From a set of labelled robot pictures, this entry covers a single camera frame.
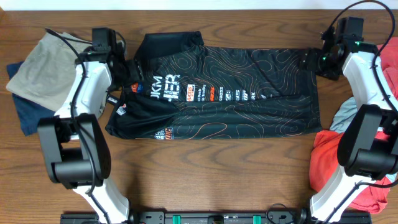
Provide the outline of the black patterned cycling jersey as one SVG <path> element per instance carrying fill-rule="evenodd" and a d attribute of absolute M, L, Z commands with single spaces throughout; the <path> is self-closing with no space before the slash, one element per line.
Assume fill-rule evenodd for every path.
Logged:
<path fill-rule="evenodd" d="M 205 45 L 200 32 L 146 34 L 106 131 L 122 139 L 242 139 L 321 130 L 301 49 Z"/>

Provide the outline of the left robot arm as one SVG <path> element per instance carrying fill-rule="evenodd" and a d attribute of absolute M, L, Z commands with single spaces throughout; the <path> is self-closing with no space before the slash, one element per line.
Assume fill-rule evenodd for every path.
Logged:
<path fill-rule="evenodd" d="M 81 53 L 64 104 L 37 128 L 49 179 L 81 195 L 97 223 L 140 222 L 110 176 L 111 155 L 98 122 L 110 86 L 128 73 L 124 52 Z"/>

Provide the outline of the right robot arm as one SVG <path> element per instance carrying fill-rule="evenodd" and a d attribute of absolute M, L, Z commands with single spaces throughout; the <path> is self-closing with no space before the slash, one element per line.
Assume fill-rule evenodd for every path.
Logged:
<path fill-rule="evenodd" d="M 381 68 L 381 49 L 363 39 L 363 19 L 345 17 L 323 33 L 322 49 L 307 49 L 300 68 L 349 81 L 358 112 L 340 139 L 338 166 L 310 199 L 297 223 L 337 223 L 367 187 L 397 172 L 397 100 Z"/>

